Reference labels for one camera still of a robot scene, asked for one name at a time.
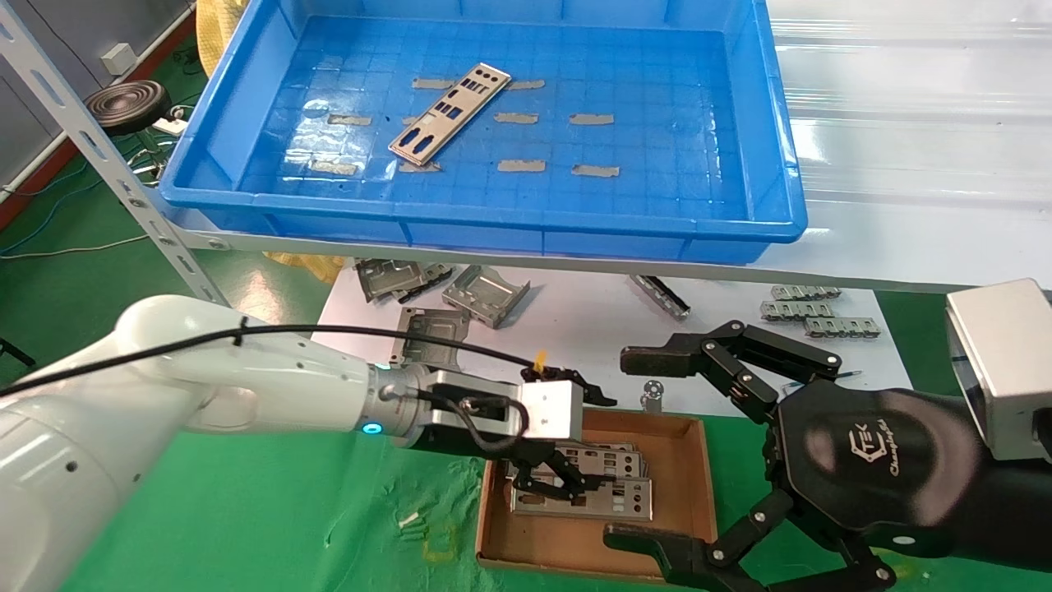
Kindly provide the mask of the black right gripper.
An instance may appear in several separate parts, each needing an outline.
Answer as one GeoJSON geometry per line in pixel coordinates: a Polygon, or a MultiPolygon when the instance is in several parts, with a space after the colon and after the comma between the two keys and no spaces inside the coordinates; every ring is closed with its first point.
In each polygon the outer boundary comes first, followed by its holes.
{"type": "Polygon", "coordinates": [[[818,346],[741,320],[707,333],[674,333],[661,346],[623,348],[624,374],[702,376],[753,423],[774,421],[773,478],[796,505],[774,490],[713,543],[627,522],[605,525],[602,542],[649,556],[670,585],[703,591],[891,589],[897,573],[868,546],[1050,568],[1048,462],[995,460],[960,397],[827,382],[841,366],[818,346]],[[807,386],[777,406],[777,390],[752,367],[807,386]],[[838,540],[845,566],[764,585],[741,559],[793,512],[801,531],[825,548],[838,540]]]}

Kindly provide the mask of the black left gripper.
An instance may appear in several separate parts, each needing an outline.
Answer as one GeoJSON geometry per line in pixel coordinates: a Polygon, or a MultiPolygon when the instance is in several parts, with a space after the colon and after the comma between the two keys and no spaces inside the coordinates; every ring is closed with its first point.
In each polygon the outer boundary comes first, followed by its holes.
{"type": "MultiPolygon", "coordinates": [[[[567,370],[566,377],[581,386],[584,404],[602,408],[618,406],[618,400],[606,396],[600,386],[587,382],[578,371],[567,370]]],[[[553,441],[515,438],[514,442],[507,443],[505,438],[491,433],[481,433],[480,436],[483,442],[481,446],[466,428],[417,428],[401,438],[401,446],[422,452],[509,460],[515,467],[512,486],[519,491],[549,499],[575,501],[586,492],[596,491],[605,483],[610,483],[610,475],[579,471],[575,465],[557,450],[557,443],[553,441]],[[533,470],[538,467],[551,469],[561,484],[535,479],[533,470]]]]}

